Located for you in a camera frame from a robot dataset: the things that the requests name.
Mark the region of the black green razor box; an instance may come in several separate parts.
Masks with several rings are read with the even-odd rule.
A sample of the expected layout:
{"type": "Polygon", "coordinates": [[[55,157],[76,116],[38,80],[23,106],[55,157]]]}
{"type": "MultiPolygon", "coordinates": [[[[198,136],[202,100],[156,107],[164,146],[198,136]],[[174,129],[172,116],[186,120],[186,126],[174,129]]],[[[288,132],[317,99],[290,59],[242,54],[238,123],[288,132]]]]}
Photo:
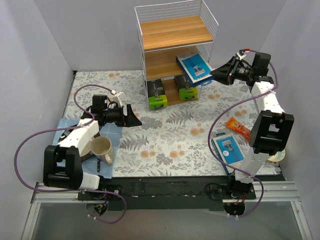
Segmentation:
{"type": "Polygon", "coordinates": [[[196,100],[198,98],[198,89],[192,86],[185,75],[176,75],[174,82],[181,101],[196,100]]]}
{"type": "Polygon", "coordinates": [[[148,105],[150,110],[168,106],[168,99],[161,79],[147,82],[148,105]]]}

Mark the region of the orange BIC razor pack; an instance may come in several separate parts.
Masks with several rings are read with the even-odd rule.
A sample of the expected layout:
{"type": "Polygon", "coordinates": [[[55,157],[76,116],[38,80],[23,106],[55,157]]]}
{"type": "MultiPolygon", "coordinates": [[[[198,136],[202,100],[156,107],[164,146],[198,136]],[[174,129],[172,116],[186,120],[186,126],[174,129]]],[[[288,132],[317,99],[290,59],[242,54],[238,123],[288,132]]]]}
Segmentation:
{"type": "Polygon", "coordinates": [[[235,118],[231,117],[225,124],[229,129],[240,133],[242,136],[244,136],[247,140],[250,139],[251,130],[242,125],[239,121],[237,121],[235,118]]]}

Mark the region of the white wire wooden shelf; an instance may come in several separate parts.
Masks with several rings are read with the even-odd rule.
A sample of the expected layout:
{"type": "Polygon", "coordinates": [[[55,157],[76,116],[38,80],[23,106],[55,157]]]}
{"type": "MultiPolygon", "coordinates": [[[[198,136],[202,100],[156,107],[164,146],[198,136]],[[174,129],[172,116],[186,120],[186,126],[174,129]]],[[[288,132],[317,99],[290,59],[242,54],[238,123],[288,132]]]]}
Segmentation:
{"type": "Polygon", "coordinates": [[[176,56],[197,49],[209,61],[218,21],[203,0],[141,5],[134,11],[144,88],[162,81],[165,94],[156,108],[182,103],[174,77],[184,72],[176,56]]]}

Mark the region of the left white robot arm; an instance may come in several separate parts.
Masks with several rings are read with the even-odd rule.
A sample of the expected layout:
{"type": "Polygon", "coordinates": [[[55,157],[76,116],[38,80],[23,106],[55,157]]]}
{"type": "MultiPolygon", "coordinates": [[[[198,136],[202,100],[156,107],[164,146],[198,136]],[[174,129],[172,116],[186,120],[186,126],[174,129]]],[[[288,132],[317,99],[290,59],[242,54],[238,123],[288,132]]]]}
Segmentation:
{"type": "Polygon", "coordinates": [[[122,106],[120,100],[107,101],[108,97],[96,94],[92,105],[84,109],[78,124],[58,144],[44,150],[43,183],[47,187],[69,190],[87,189],[95,200],[106,196],[102,176],[83,171],[81,154],[93,153],[99,161],[112,166],[116,153],[112,141],[100,135],[105,124],[130,128],[142,125],[132,106],[122,106]]]}

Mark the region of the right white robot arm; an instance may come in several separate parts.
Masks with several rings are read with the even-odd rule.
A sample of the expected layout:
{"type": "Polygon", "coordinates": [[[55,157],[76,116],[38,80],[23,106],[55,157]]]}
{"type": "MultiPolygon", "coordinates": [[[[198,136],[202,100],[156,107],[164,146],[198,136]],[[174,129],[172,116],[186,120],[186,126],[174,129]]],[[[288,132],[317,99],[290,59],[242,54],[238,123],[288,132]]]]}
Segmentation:
{"type": "Polygon", "coordinates": [[[295,120],[278,102],[278,77],[268,76],[269,68],[274,67],[271,55],[256,51],[249,64],[245,61],[247,52],[249,48],[239,50],[226,64],[210,72],[214,81],[226,86],[235,80],[244,81],[250,87],[250,100],[256,102],[259,111],[249,135],[249,151],[228,179],[226,192],[232,199],[248,194],[261,166],[285,149],[295,120]]]}

